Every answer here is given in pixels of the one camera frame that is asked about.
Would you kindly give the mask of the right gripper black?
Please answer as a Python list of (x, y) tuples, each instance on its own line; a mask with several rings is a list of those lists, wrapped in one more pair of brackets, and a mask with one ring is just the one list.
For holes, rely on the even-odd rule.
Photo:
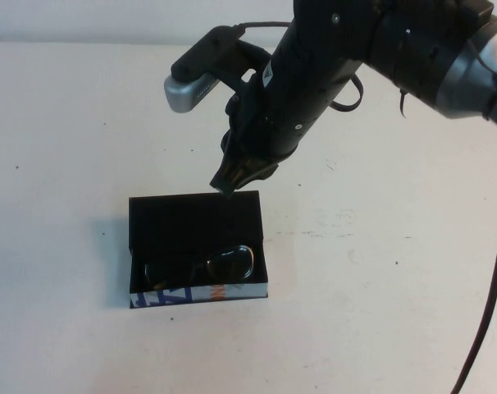
[(289, 157), (350, 81), (347, 59), (272, 57), (239, 101), (227, 105), (230, 129), (221, 142), (226, 158), (210, 186), (234, 193), (268, 179), (279, 163), (260, 158)]

